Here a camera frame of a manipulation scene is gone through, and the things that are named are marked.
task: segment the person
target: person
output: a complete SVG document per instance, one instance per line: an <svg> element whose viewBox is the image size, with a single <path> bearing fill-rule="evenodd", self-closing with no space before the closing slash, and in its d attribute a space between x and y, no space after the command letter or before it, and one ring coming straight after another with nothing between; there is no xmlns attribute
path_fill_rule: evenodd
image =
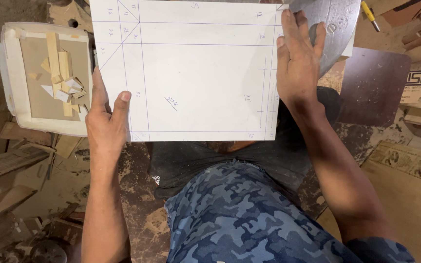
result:
<svg viewBox="0 0 421 263"><path fill-rule="evenodd" d="M277 39L277 91L283 102L281 107L289 111L304 144L288 145L286 137L290 132L283 127L284 133L277 133L275 144L289 150L271 142L268 146L257 142L254 147L247 147L250 150L237 151L231 156L233 160L228 160L227 155L211 154L199 143L183 144L183 149L173 146L176 151L171 154L177 156L173 159L165 153L172 149L170 145L152 143L152 174L167 174L167 169L171 169L178 171L175 181L180 181L174 183L174 177L165 178L172 191L161 192L165 196L172 193L165 203L171 232L167 262L414 262L398 243L370 181L331 127L327 117L332 111L328 109L330 104L319 101L320 93L329 93L316 86L325 24L318 24L314 45L303 11L294 14L284 10L282 27L284 35ZM131 94L121 92L109 114L98 68L93 78L91 111L86 117L91 184L82 262L131 262L117 171L127 138L125 119ZM294 163L290 158L304 152L318 176L342 242L301 211L296 201L291 201L294 196L290 183L281 178L305 171L305 165L286 164ZM166 190L163 183L159 181L159 188Z"/></svg>

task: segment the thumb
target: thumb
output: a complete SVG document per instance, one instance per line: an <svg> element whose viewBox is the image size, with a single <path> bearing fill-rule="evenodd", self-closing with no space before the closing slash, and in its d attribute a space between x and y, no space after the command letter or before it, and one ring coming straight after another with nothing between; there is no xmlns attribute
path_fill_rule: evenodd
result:
<svg viewBox="0 0 421 263"><path fill-rule="evenodd" d="M287 71L290 61L289 48L285 44L285 37L280 36L277 38L277 70L282 72Z"/></svg>
<svg viewBox="0 0 421 263"><path fill-rule="evenodd" d="M118 124L126 123L126 115L129 109L129 100L131 99L131 92L123 91L118 95L115 100L115 106L113 113L111 114L111 120Z"/></svg>

